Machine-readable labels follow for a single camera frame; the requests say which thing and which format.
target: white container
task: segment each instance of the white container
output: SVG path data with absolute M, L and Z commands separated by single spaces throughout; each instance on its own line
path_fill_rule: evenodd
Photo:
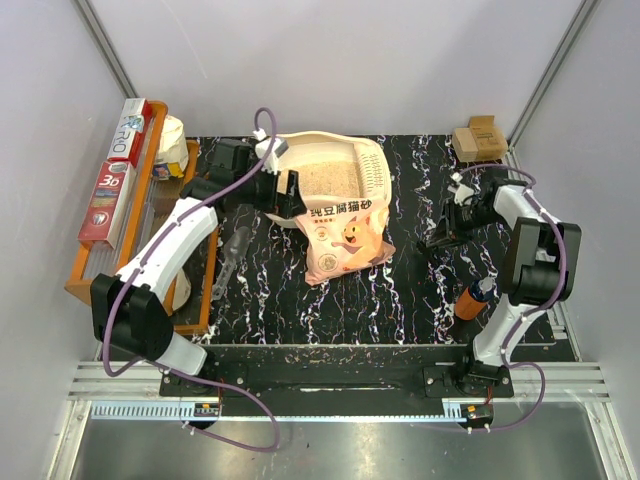
M 167 115 L 153 165 L 153 176 L 158 180 L 182 178 L 188 163 L 189 150 L 184 136 L 184 125 L 179 119 Z
M 341 198 L 391 197 L 391 174 L 384 152 L 368 138 L 327 132 L 278 135 L 289 149 L 280 157 L 278 191 L 284 192 L 289 170 L 297 170 L 300 196 L 308 209 L 340 203 Z M 322 168 L 310 168 L 322 165 Z M 267 214 L 284 228 L 297 228 L 293 219 Z

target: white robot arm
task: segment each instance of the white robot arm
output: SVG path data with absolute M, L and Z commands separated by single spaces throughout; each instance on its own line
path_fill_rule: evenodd
M 454 197 L 447 201 L 442 217 L 427 241 L 419 248 L 427 253 L 439 247 L 461 245 L 471 232 L 490 223 L 502 222 L 511 229 L 511 242 L 498 285 L 502 296 L 489 322 L 478 334 L 464 357 L 451 369 L 447 382 L 469 395 L 486 393 L 508 375 L 507 363 L 514 348 L 531 324 L 544 311 L 523 315 L 551 298 L 560 282 L 559 248 L 550 225 L 524 197 L 526 183 L 492 179 L 486 191 L 475 194 L 452 176 Z M 527 196 L 533 199 L 532 193 Z M 566 252 L 564 287 L 558 300 L 565 300 L 573 288 L 581 231 L 575 224 L 549 216 L 562 236 Z
M 262 156 L 269 140 L 256 132 L 255 147 Z M 262 171 L 237 190 L 229 186 L 245 175 L 256 158 L 253 147 L 238 140 L 221 140 L 215 147 L 206 178 L 197 177 L 181 193 L 168 220 L 131 262 L 114 276 L 98 275 L 91 284 L 94 335 L 103 341 L 115 299 L 129 281 L 124 301 L 117 307 L 111 344 L 136 356 L 198 375 L 207 358 L 206 351 L 173 331 L 162 302 L 169 285 L 196 247 L 218 226 L 219 218 L 239 204 L 249 204 L 266 213 L 290 218 L 306 212 L 300 197 L 298 174 L 289 171 L 286 193 L 278 193 L 278 157 L 287 149 L 276 138 Z M 201 205 L 215 193 L 226 191 L 211 205 Z

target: orange wooden frame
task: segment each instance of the orange wooden frame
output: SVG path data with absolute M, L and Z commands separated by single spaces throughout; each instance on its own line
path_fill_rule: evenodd
M 147 147 L 147 152 L 145 155 L 144 166 L 142 170 L 138 172 L 138 175 L 140 177 L 138 179 L 138 185 L 136 186 L 136 191 L 133 197 L 131 213 L 126 225 L 127 230 L 125 233 L 122 251 L 120 252 L 120 257 L 118 258 L 118 262 L 116 265 L 116 270 L 129 263 L 133 256 L 134 243 L 138 228 L 140 226 L 140 220 L 142 218 L 144 200 L 147 195 L 149 184 L 151 182 L 151 172 L 153 169 L 154 160 L 160 146 L 160 138 L 162 136 L 164 119 L 168 113 L 167 105 L 165 105 L 164 103 L 156 101 L 150 101 L 149 103 L 151 105 L 153 112 L 152 115 L 155 121 L 153 124 L 153 130 L 150 133 L 151 137 L 149 138 L 149 145 Z M 187 166 L 187 171 L 185 172 L 185 183 L 191 180 L 195 175 L 199 144 L 194 140 L 189 140 L 187 142 L 187 147 L 189 149 L 189 164 Z M 213 285 L 217 244 L 218 231 L 216 229 L 216 231 L 211 234 L 209 240 L 209 252 L 205 270 L 204 292 L 202 296 L 202 306 L 200 308 L 198 323 L 194 325 L 177 325 L 175 330 L 181 335 L 205 333 L 208 329 L 209 304 L 211 302 L 211 287 Z M 71 269 L 71 274 L 64 286 L 65 290 L 67 290 L 69 293 L 71 293 L 87 305 L 91 305 L 91 280 L 83 279 L 82 277 L 89 260 L 89 253 L 89 248 L 80 245 L 80 247 L 78 248 L 78 253 L 76 254 L 76 259 Z M 173 304 L 174 294 L 175 280 L 171 283 L 164 301 L 164 307 L 169 315 L 173 313 L 171 305 Z
M 149 102 L 152 109 L 152 116 L 154 119 L 153 130 L 151 131 L 151 138 L 149 138 L 149 145 L 147 146 L 147 152 L 145 155 L 144 166 L 141 171 L 138 172 L 138 185 L 133 197 L 133 204 L 131 207 L 131 213 L 129 215 L 129 221 L 127 222 L 127 231 L 124 237 L 124 243 L 120 257 L 116 265 L 116 270 L 123 267 L 131 259 L 131 253 L 133 252 L 133 244 L 135 242 L 136 233 L 140 223 L 140 217 L 142 216 L 142 207 L 144 205 L 144 198 L 149 188 L 149 182 L 151 181 L 151 170 L 153 169 L 153 162 L 158 153 L 160 147 L 160 137 L 162 136 L 162 127 L 164 126 L 164 119 L 167 116 L 169 109 L 162 102 Z M 89 261 L 90 249 L 80 245 L 76 260 L 73 263 L 71 269 L 71 275 L 65 283 L 65 290 L 71 295 L 78 297 L 81 301 L 87 305 L 91 305 L 91 295 L 89 288 L 91 287 L 91 280 L 85 280 L 82 278 L 84 270 L 87 267 Z

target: orange tray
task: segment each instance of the orange tray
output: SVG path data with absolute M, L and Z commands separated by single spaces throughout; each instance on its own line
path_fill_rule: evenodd
M 106 273 L 112 275 L 136 255 L 136 241 L 141 236 L 140 226 L 144 213 L 145 202 L 151 194 L 150 189 L 153 188 L 152 181 L 153 163 L 160 146 L 160 137 L 162 135 L 162 127 L 164 119 L 167 116 L 168 108 L 162 102 L 149 102 L 152 107 L 152 120 L 149 132 L 145 138 L 145 142 L 141 152 L 141 165 L 139 165 L 138 178 L 134 186 L 133 200 L 130 209 L 125 217 L 125 227 L 121 232 L 121 238 L 118 241 L 117 248 L 111 249 L 105 246 L 93 246 L 87 248 L 80 245 L 76 255 L 71 275 L 65 283 L 65 290 L 80 299 L 87 305 L 91 305 L 90 287 L 93 278 L 98 273 Z M 183 183 L 193 178 L 196 171 L 198 159 L 198 142 L 194 140 L 187 141 L 189 149 L 189 164 L 185 172 Z M 209 240 L 209 251 L 206 265 L 205 285 L 202 296 L 202 306 L 200 309 L 200 317 L 198 323 L 194 325 L 177 325 L 176 332 L 181 335 L 192 335 L 205 333 L 208 330 L 209 322 L 209 304 L 211 301 L 211 287 L 213 285 L 213 275 L 216 261 L 216 250 L 218 243 L 218 231 L 211 234 Z M 175 280 L 167 292 L 164 300 L 164 307 L 167 313 L 171 315 L 173 310 L 173 297 L 175 294 Z

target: black mounting bracket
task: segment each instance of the black mounting bracket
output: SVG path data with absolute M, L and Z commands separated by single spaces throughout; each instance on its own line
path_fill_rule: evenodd
M 473 343 L 453 365 L 433 365 L 422 369 L 427 397 L 511 398 L 514 395 L 509 369 L 486 365 L 474 358 Z

